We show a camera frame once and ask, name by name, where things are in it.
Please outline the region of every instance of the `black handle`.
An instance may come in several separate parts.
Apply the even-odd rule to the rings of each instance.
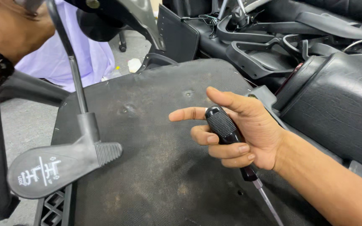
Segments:
[[[219,144],[241,143],[242,136],[229,115],[220,106],[212,106],[206,110],[206,121],[210,129],[219,137]],[[258,179],[250,166],[240,168],[244,181],[253,182]]]

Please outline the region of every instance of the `screwdriver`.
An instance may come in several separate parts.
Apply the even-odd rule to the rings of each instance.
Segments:
[[[208,108],[205,112],[205,118],[208,122],[208,125],[213,133],[219,137],[219,144],[233,144],[241,143],[242,136],[237,129],[237,126],[231,120],[229,115],[223,110],[220,106],[212,106]],[[270,212],[273,214],[276,222],[279,226],[283,226],[282,220],[279,215],[276,213],[276,210],[273,208],[270,203],[269,198],[266,196],[264,191],[263,184],[258,178],[254,170],[250,166],[240,168],[241,174],[244,178],[244,181],[253,182],[255,187],[259,190],[259,193],[262,195],[266,205],[270,209]]]

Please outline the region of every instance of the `ribbed grip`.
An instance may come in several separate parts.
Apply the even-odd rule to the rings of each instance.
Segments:
[[[122,146],[120,143],[100,143],[95,145],[97,160],[100,166],[119,158],[122,155]]]
[[[212,131],[219,137],[226,137],[237,130],[227,113],[221,109],[206,119]]]

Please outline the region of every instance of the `hand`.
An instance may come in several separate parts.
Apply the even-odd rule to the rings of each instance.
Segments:
[[[0,0],[0,53],[14,65],[40,48],[55,28],[43,4],[31,15],[13,0]]]
[[[245,143],[219,145],[219,137],[210,133],[208,125],[193,127],[192,139],[199,145],[209,145],[209,154],[222,159],[225,167],[245,167],[254,162],[257,167],[273,169],[286,131],[262,103],[255,98],[221,92],[213,87],[208,87],[206,94],[214,103],[228,108],[224,110],[239,128]],[[184,108],[172,112],[168,118],[170,121],[205,120],[205,110],[204,107]]]

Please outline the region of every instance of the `finger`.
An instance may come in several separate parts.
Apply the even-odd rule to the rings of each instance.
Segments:
[[[208,95],[209,99],[214,103],[225,106],[244,116],[252,116],[253,112],[257,115],[264,113],[263,111],[265,110],[258,99],[237,95],[232,92],[221,92],[213,87],[206,89],[206,95]]]
[[[237,158],[222,159],[222,165],[228,168],[241,168],[250,165],[255,159],[255,154],[248,153]]]
[[[219,137],[216,134],[209,133],[208,125],[195,126],[191,129],[192,139],[199,145],[218,144]]]
[[[247,154],[249,146],[246,143],[234,143],[229,145],[210,145],[209,155],[215,158],[237,158]]]
[[[171,112],[168,115],[168,119],[170,121],[182,121],[188,119],[205,119],[205,111],[206,108],[204,107],[188,107],[179,109],[176,111]]]

